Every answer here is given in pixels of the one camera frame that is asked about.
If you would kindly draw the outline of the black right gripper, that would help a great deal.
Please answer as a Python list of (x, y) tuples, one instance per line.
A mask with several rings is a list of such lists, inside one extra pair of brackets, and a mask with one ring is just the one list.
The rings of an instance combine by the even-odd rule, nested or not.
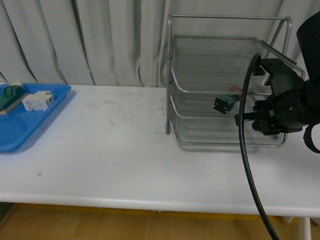
[(296, 88), (258, 100), (253, 110), (243, 113), (242, 118), (253, 121), (252, 128), (265, 136), (299, 132), (304, 126), (313, 124), (312, 112), (301, 101)]

